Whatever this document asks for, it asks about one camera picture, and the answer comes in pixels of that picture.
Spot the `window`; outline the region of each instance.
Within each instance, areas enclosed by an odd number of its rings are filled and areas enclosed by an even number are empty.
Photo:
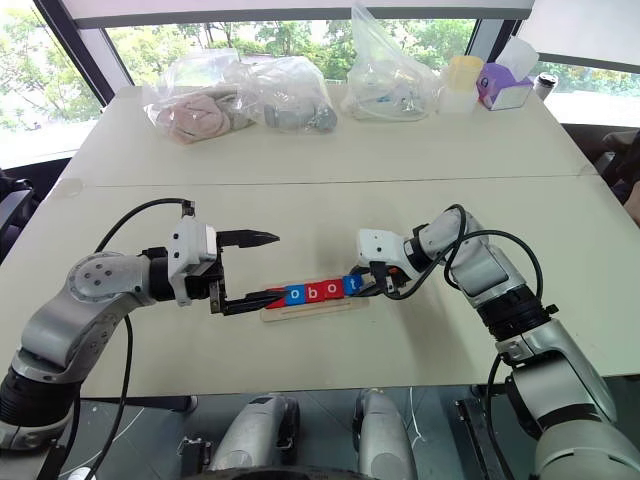
[[[433,69],[463,55],[475,20],[380,20],[403,50]],[[304,55],[332,83],[344,81],[355,51],[349,20],[211,22],[107,29],[136,84],[153,83],[172,61],[204,48],[234,47],[244,61]]]
[[[540,72],[558,77],[545,104],[559,122],[640,127],[640,74],[538,62]]]
[[[76,150],[99,115],[100,104],[33,4],[4,2],[0,167]]]

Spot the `white table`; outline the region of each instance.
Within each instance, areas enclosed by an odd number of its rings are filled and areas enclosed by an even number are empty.
[[[281,236],[224,254],[231,298],[267,283],[347,271],[360,227],[410,229],[453,202],[485,226],[520,235],[537,253],[547,303],[605,375],[640,372],[637,277],[640,234],[596,176],[355,184],[90,187],[63,181],[44,202],[0,270],[1,364],[8,365],[29,316],[61,287],[69,267],[95,248],[132,205],[161,196],[194,199],[219,229],[251,227]],[[111,243],[137,253],[163,244],[179,207],[157,207]],[[46,241],[48,254],[40,248]],[[500,242],[533,281],[526,257]],[[130,394],[170,395],[486,381],[493,341],[441,272],[411,299],[372,300],[350,313],[263,323],[257,312],[223,317],[206,301],[135,311]],[[119,329],[83,387],[115,396],[124,359]]]
[[[545,303],[560,307],[559,318],[602,374],[640,372],[640,357],[630,354],[640,334],[640,233],[537,98],[513,111],[478,107],[470,118],[390,125],[341,116],[326,136],[252,127],[183,147],[146,122],[138,95],[125,89],[109,106],[0,268],[0,365],[9,364],[31,314],[125,211],[184,196],[218,229],[282,239],[226,249],[230,298],[342,274],[356,260],[359,228],[409,234],[462,203],[487,228],[531,245],[545,273]],[[177,206],[156,207],[109,248],[138,253],[166,244],[178,218]],[[522,252],[498,242],[533,281]],[[493,340],[441,275],[403,302],[375,298],[366,309],[279,323],[263,323],[257,312],[212,316],[206,301],[135,311],[130,395],[485,382]],[[123,333],[114,335],[84,396],[119,393]]]
[[[333,88],[334,105],[343,89]],[[593,173],[567,133],[531,95],[521,109],[420,122],[340,115],[330,135],[252,126],[184,147],[157,132],[141,91],[121,90],[63,174],[87,186],[245,185]]]

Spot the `black cable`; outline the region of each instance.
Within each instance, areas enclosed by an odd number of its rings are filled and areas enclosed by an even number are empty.
[[[104,250],[109,240],[113,238],[113,236],[120,230],[120,228],[127,223],[134,215],[140,213],[143,210],[146,210],[149,207],[153,207],[155,205],[163,205],[163,204],[178,204],[185,205],[188,204],[189,201],[183,198],[160,198],[157,200],[151,200],[150,202],[143,203],[142,205],[138,205],[136,208],[130,210],[126,213],[118,222],[107,232],[102,241],[98,244],[94,253],[98,253]],[[120,402],[118,403],[118,410],[116,411],[116,416],[113,419],[113,424],[111,426],[111,431],[107,436],[107,440],[105,441],[102,449],[100,450],[100,454],[98,458],[96,458],[91,470],[87,476],[85,476],[85,480],[89,480],[96,474],[98,468],[104,461],[107,453],[113,444],[113,441],[118,433],[118,428],[120,427],[120,421],[122,420],[122,415],[124,414],[124,407],[127,403],[127,392],[129,390],[129,378],[131,376],[131,362],[133,358],[133,327],[131,325],[131,319],[129,315],[124,316],[124,323],[127,327],[127,357],[125,360],[124,367],[124,375],[122,379],[122,390],[120,392]],[[65,452],[65,461],[71,452],[71,448],[76,439],[76,435],[78,432],[78,425],[80,423],[80,391],[78,390],[78,395],[74,399],[74,410],[73,410],[73,420],[71,425],[71,432],[69,433],[69,441],[67,442],[67,450]]]
[[[111,228],[111,230],[107,232],[107,234],[104,236],[104,238],[96,248],[96,253],[104,250],[104,247],[107,246],[107,243],[109,243],[109,240],[111,240],[113,236],[116,234],[116,232],[120,230],[122,225],[127,223],[131,219],[131,217],[140,213],[142,210],[146,210],[149,207],[154,207],[156,205],[162,205],[165,203],[177,203],[179,205],[182,205],[185,202],[188,202],[188,200],[185,200],[184,198],[159,198],[157,200],[151,200],[150,202],[146,202],[146,203],[143,203],[142,205],[138,205],[136,208],[134,208],[129,213],[127,213],[124,217],[118,220],[118,223],[116,223]]]
[[[462,207],[462,205],[458,205],[457,203],[447,208],[447,210],[453,210],[453,209],[458,210],[458,212],[460,212],[460,227],[458,228],[458,237],[456,238],[455,244],[453,246],[453,251],[451,252],[451,255],[449,255],[449,259],[447,260],[447,263],[445,263],[444,265],[444,280],[449,284],[451,288],[460,290],[460,287],[458,287],[458,284],[451,279],[449,272],[451,270],[451,264],[453,263],[453,259],[456,258],[456,255],[458,254],[458,250],[460,249],[460,245],[462,245],[462,241],[463,241],[462,237],[464,235],[464,232],[467,231],[467,212]]]
[[[458,285],[455,284],[455,282],[453,282],[453,280],[450,278],[449,276],[449,271],[451,269],[451,264],[453,263],[453,260],[455,259],[458,250],[460,249],[460,246],[462,245],[463,242],[466,242],[467,240],[471,239],[471,238],[475,238],[475,237],[481,237],[481,236],[485,236],[485,235],[493,235],[493,236],[497,236],[497,237],[503,237],[503,238],[507,238],[509,240],[511,240],[512,242],[516,243],[517,245],[519,245],[527,254],[527,256],[529,257],[529,260],[531,260],[531,263],[533,265],[533,269],[535,271],[535,275],[536,275],[536,297],[538,298],[538,300],[542,300],[542,292],[543,292],[543,277],[542,277],[542,267],[540,266],[540,262],[538,261],[538,258],[536,257],[535,253],[533,253],[533,250],[531,250],[531,247],[529,247],[529,245],[527,245],[522,239],[520,239],[519,237],[508,233],[508,232],[503,232],[502,230],[478,230],[475,232],[471,232],[468,233],[466,235],[463,235],[465,229],[466,229],[466,212],[464,210],[463,207],[461,207],[458,204],[452,205],[451,207],[448,208],[448,210],[451,209],[457,209],[460,212],[460,227],[458,230],[458,236],[456,238],[456,240],[451,243],[450,245],[448,245],[444,250],[442,250],[437,256],[436,258],[433,259],[433,261],[431,262],[431,264],[427,267],[427,269],[422,273],[422,275],[418,278],[418,280],[414,283],[414,285],[411,286],[411,288],[409,290],[407,290],[404,293],[398,293],[398,294],[391,294],[389,292],[383,292],[385,294],[386,297],[392,299],[392,300],[403,300],[405,298],[410,297],[411,295],[413,295],[418,288],[420,288],[420,286],[424,283],[424,281],[427,279],[427,277],[429,277],[429,275],[431,275],[431,273],[433,272],[433,270],[435,269],[435,267],[440,264],[440,262],[442,262],[442,260],[445,258],[445,256],[451,252],[451,255],[449,256],[449,258],[447,259],[447,262],[445,264],[445,268],[444,268],[444,278],[445,281],[452,286],[453,288],[459,290],[460,288],[458,287]],[[500,448],[500,445],[498,444],[498,440],[496,438],[496,433],[495,430],[493,428],[493,418],[492,418],[492,412],[491,412],[491,401],[492,401],[492,397],[493,397],[493,384],[495,382],[495,378],[496,378],[496,374],[498,372],[498,367],[500,366],[500,362],[501,362],[501,357],[500,354],[496,355],[495,360],[493,361],[493,365],[491,366],[491,370],[489,372],[489,379],[487,381],[487,391],[486,391],[486,395],[485,395],[485,413],[487,416],[487,431],[489,433],[489,439],[491,441],[491,445],[493,446],[493,449],[496,452],[496,456],[498,457],[498,461],[500,462],[500,466],[502,467],[502,470],[505,474],[505,477],[507,478],[507,480],[514,480],[513,477],[513,473],[511,472],[511,469],[509,468],[509,464],[507,463],[507,460],[504,456],[504,454],[502,453],[502,449]]]
[[[487,380],[487,391],[485,393],[485,413],[487,416],[487,433],[489,434],[489,440],[491,441],[491,445],[493,446],[494,451],[496,452],[496,457],[498,457],[498,462],[500,462],[500,466],[504,471],[505,477],[507,480],[514,480],[513,472],[511,472],[511,468],[509,468],[509,464],[507,463],[507,459],[502,453],[502,449],[500,448],[500,444],[498,443],[498,439],[496,438],[496,432],[493,429],[493,418],[491,416],[491,399],[493,398],[493,383],[496,379],[496,373],[498,373],[498,367],[500,366],[501,361],[500,354],[496,355],[496,358],[493,361],[493,365],[491,365],[491,370],[489,371],[489,379]]]
[[[536,274],[536,297],[538,297],[538,299],[542,299],[542,289],[543,289],[542,267],[540,267],[540,262],[538,261],[536,255],[533,253],[533,250],[531,250],[529,245],[527,245],[523,240],[521,240],[520,238],[516,237],[511,233],[503,232],[502,230],[477,230],[475,232],[467,233],[466,235],[464,235],[460,239],[460,243],[465,242],[474,237],[482,237],[485,235],[493,235],[496,237],[508,238],[509,240],[517,243],[526,252],[527,256],[531,260],[531,263],[533,264],[533,269],[535,270],[535,274]],[[453,250],[453,248],[457,243],[458,241],[453,242],[449,246],[447,246],[444,250],[442,250],[440,254],[433,259],[433,262],[431,262],[431,264],[427,267],[427,269],[424,272],[422,272],[422,275],[420,275],[418,280],[416,280],[416,282],[411,286],[409,290],[399,294],[388,293],[385,291],[384,295],[387,298],[390,298],[392,300],[404,300],[405,298],[409,298],[418,290],[418,288],[420,288],[420,286],[424,283],[427,277],[431,275],[431,272],[433,272],[433,270],[435,270],[438,264],[442,262],[444,257],[451,250]],[[455,258],[454,255],[451,255],[448,261],[453,261],[452,258]]]
[[[71,447],[76,441],[76,436],[78,435],[78,427],[80,426],[80,389],[76,393],[75,398],[73,399],[73,419],[71,420],[71,431],[69,432],[69,439],[67,440],[67,447],[64,452],[64,460],[60,463],[62,467],[67,459],[69,458],[69,453],[71,453]]]
[[[111,431],[109,432],[109,436],[107,440],[104,442],[102,450],[100,450],[100,454],[98,458],[93,462],[91,466],[91,470],[85,476],[85,480],[91,480],[93,476],[102,465],[107,453],[109,453],[109,449],[113,444],[113,440],[116,438],[116,434],[118,433],[118,427],[120,426],[120,421],[122,420],[122,414],[124,413],[124,406],[127,403],[127,391],[129,390],[129,376],[131,375],[131,358],[133,356],[133,328],[131,326],[131,319],[129,315],[124,316],[124,323],[127,327],[127,361],[124,367],[124,377],[122,379],[122,392],[120,393],[120,403],[118,404],[118,411],[116,412],[116,416],[113,419],[113,425],[111,426]]]
[[[524,240],[516,237],[509,232],[503,232],[502,230],[478,230],[476,232],[467,233],[463,237],[463,241],[469,240],[470,238],[474,237],[482,237],[484,235],[493,235],[494,237],[508,238],[512,242],[517,243],[526,252],[536,273],[536,297],[538,298],[538,300],[542,300],[542,289],[544,287],[542,279],[542,267],[540,266],[540,262],[538,261],[536,254],[533,253],[533,250],[531,250],[531,247],[529,247],[529,245],[527,245]]]

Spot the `blue letter block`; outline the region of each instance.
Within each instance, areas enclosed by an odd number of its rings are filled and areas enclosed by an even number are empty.
[[[358,293],[362,288],[363,283],[364,282],[362,281],[361,275],[345,275],[344,277],[342,277],[342,286],[344,287],[344,294],[354,295]]]
[[[284,287],[289,293],[284,297],[284,303],[287,306],[303,305],[306,303],[304,294],[304,285],[288,285]]]

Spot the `white container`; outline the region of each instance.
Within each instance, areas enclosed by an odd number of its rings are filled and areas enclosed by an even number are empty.
[[[470,114],[478,103],[478,90],[474,88],[466,92],[451,90],[442,87],[438,93],[438,113],[442,115]]]
[[[558,85],[558,77],[550,73],[542,72],[533,82],[533,91],[536,92],[536,95],[544,102],[545,98],[556,88],[556,85]]]

